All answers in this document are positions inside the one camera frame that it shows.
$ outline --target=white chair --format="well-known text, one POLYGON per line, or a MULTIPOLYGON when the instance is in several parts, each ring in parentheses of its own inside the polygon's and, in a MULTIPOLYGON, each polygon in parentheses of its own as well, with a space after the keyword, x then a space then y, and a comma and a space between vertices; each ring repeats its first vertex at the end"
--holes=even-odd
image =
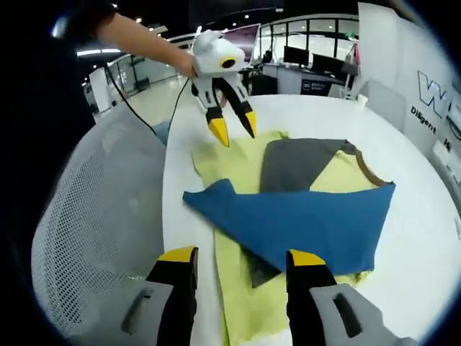
POLYGON ((165 146, 125 105, 80 141, 32 245, 35 295, 65 336, 100 323, 108 297, 164 252, 165 146))

